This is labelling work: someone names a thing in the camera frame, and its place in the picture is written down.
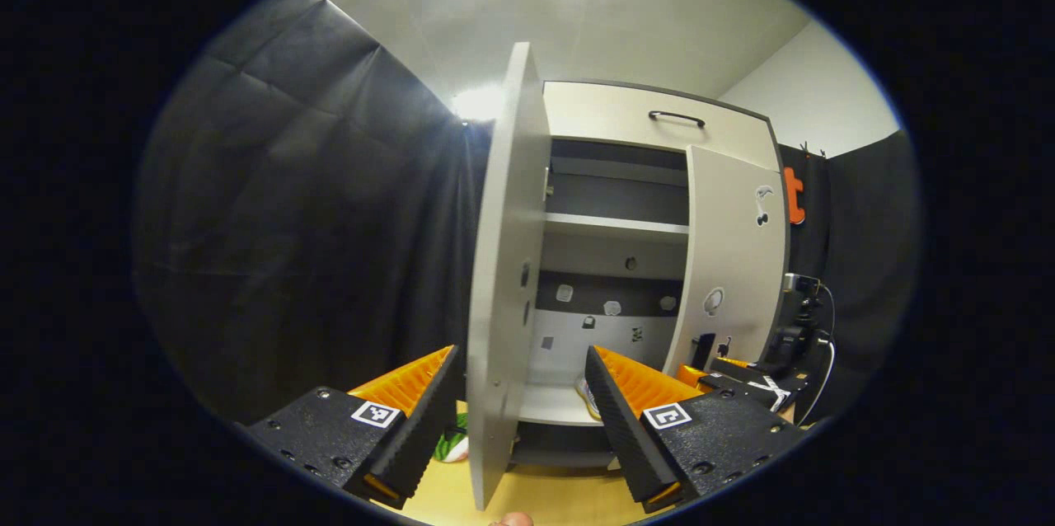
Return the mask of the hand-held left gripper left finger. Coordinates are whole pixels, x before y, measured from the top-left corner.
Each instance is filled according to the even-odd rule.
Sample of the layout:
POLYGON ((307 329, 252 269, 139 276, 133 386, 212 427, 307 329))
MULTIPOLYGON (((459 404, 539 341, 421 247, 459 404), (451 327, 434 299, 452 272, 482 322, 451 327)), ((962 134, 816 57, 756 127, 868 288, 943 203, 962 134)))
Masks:
POLYGON ((440 439, 459 431, 461 356, 449 345, 349 391, 309 388, 239 433, 310 481, 400 510, 440 439))

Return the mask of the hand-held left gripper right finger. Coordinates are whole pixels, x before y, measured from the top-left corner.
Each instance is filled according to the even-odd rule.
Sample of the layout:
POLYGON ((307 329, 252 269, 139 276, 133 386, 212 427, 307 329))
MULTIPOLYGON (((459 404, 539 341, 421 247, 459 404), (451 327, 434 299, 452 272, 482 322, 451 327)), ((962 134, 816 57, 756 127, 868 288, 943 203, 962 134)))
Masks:
POLYGON ((805 439, 742 386, 702 391, 606 347, 588 348, 584 376, 631 496, 648 514, 720 495, 805 439))

